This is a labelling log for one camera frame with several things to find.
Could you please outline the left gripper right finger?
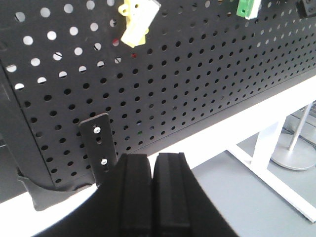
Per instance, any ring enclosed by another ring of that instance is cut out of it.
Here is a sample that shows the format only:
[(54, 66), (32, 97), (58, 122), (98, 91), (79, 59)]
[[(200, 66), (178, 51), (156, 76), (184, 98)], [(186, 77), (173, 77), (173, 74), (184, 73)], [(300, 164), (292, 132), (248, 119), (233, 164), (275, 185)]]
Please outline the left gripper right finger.
[(153, 235), (236, 237), (195, 178), (183, 153), (160, 153), (153, 177)]

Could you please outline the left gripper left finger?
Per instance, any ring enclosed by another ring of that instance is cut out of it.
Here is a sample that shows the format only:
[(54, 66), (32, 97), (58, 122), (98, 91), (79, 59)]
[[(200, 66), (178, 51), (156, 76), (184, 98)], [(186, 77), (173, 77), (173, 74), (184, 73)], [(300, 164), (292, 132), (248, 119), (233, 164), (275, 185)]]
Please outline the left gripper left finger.
[(38, 237), (152, 236), (152, 180), (146, 154), (123, 154), (101, 186)]

